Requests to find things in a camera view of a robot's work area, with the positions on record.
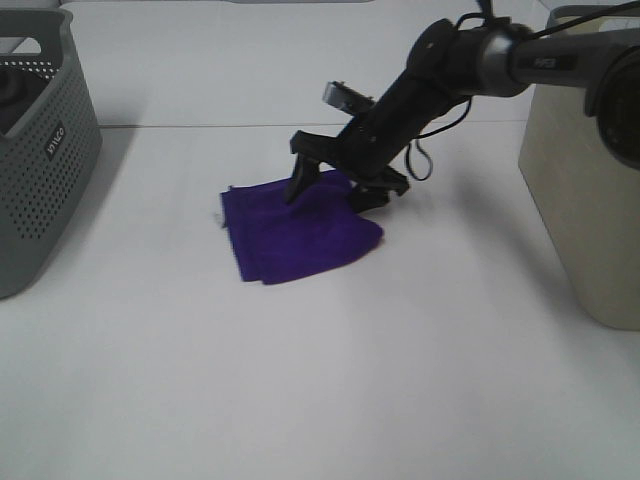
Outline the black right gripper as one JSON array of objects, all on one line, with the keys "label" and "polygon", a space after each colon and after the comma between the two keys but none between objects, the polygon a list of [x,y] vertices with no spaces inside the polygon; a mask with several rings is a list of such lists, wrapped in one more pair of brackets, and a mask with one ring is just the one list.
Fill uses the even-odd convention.
[{"label": "black right gripper", "polygon": [[390,192],[403,195],[406,177],[389,164],[424,127],[453,108],[453,93],[435,78],[405,70],[366,113],[351,116],[335,137],[298,131],[290,140],[296,154],[294,170],[284,189],[292,204],[320,175],[326,163],[356,184],[348,194],[354,212],[381,208]]}]

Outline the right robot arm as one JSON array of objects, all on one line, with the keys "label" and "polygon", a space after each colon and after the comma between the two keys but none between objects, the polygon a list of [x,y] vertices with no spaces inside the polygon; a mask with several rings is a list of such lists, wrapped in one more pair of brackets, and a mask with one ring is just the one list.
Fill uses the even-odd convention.
[{"label": "right robot arm", "polygon": [[430,122],[475,96],[513,97],[532,84],[584,89],[584,112],[596,118],[607,150],[638,168],[638,30],[552,36],[506,17],[468,30],[442,19],[420,35],[378,100],[329,84],[326,102],[352,118],[335,137],[295,133],[284,199],[295,201],[326,163],[354,182],[348,202],[356,212],[382,207],[409,188],[391,161]]}]

